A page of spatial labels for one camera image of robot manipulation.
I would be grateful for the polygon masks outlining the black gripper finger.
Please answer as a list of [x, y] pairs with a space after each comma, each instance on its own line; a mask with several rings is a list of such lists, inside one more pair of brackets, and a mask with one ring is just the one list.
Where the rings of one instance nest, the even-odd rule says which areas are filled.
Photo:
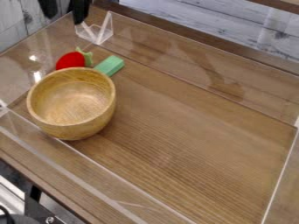
[[37, 0], [37, 2], [41, 7], [42, 15], [48, 19], [52, 19], [57, 15], [57, 12], [58, 12], [57, 1], [56, 0]]
[[90, 3], [92, 0], [72, 0], [72, 17], [74, 25], [81, 24], [88, 16]]

